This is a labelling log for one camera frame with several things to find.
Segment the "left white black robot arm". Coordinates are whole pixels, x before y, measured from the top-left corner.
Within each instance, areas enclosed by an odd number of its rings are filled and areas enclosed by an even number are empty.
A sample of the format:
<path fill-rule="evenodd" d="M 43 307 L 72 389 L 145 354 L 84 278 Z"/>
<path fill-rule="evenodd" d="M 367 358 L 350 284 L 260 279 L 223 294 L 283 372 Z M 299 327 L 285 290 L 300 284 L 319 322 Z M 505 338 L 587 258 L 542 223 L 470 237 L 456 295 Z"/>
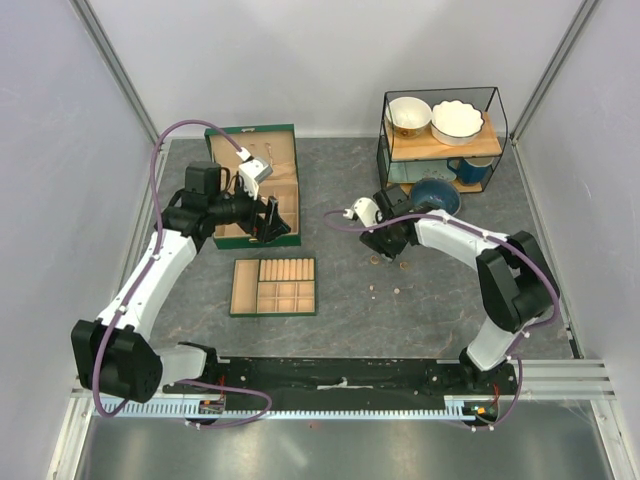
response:
<path fill-rule="evenodd" d="M 198 393 L 219 382 L 218 367 L 204 347 L 180 344 L 154 350 L 149 338 L 177 279 L 215 229 L 235 224 L 261 243 L 289 233 L 275 197 L 262 198 L 260 184 L 273 172 L 252 157 L 235 174 L 216 162 L 193 162 L 182 189 L 161 212 L 150 244 L 124 287 L 94 321 L 80 320 L 71 342 L 81 385 L 145 403 L 167 384 L 182 380 Z"/>

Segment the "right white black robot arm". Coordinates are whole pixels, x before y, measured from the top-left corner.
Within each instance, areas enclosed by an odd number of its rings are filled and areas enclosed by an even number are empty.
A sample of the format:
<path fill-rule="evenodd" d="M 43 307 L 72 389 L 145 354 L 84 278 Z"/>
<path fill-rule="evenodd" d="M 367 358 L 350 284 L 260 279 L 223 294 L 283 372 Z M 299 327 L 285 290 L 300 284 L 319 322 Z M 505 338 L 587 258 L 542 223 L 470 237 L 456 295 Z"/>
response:
<path fill-rule="evenodd" d="M 483 392 L 519 338 L 547 311 L 559 313 L 560 291 L 537 240 L 482 230 L 457 219 L 418 193 L 393 185 L 354 201 L 346 215 L 366 228 L 360 241 L 389 260 L 406 246 L 423 246 L 471 267 L 478 276 L 486 319 L 463 349 L 458 381 L 467 392 Z"/>

